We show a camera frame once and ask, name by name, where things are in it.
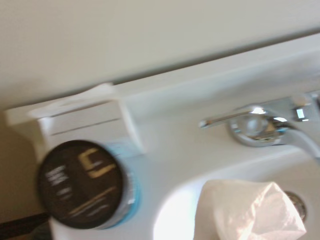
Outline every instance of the white tissue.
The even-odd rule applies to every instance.
[[[274,182],[210,180],[202,188],[194,240],[296,240],[305,226]]]
[[[45,118],[115,99],[117,97],[113,85],[111,83],[103,83],[77,95],[33,109],[28,112],[28,115],[37,119]]]

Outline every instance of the tissue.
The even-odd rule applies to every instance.
[[[274,182],[210,180],[202,188],[194,240],[296,240],[305,226]]]

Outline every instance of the sink basin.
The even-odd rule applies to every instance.
[[[211,179],[276,182],[282,190],[296,194],[305,204],[307,233],[300,239],[319,239],[320,167],[305,153],[293,151],[273,160],[253,160],[220,169],[180,186],[164,201],[154,225],[153,239],[193,239],[198,198],[203,184]]]

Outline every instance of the floor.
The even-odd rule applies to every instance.
[[[21,236],[16,236],[13,238],[9,238],[7,240],[29,240],[28,235],[21,235]]]

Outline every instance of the faucet handle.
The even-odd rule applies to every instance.
[[[309,119],[305,114],[305,107],[311,104],[310,99],[305,94],[296,94],[292,96],[291,100],[294,104],[294,120],[296,122],[307,122]]]
[[[266,113],[267,112],[261,106],[249,105],[231,112],[205,118],[199,122],[199,128],[210,128],[248,114],[262,115]]]

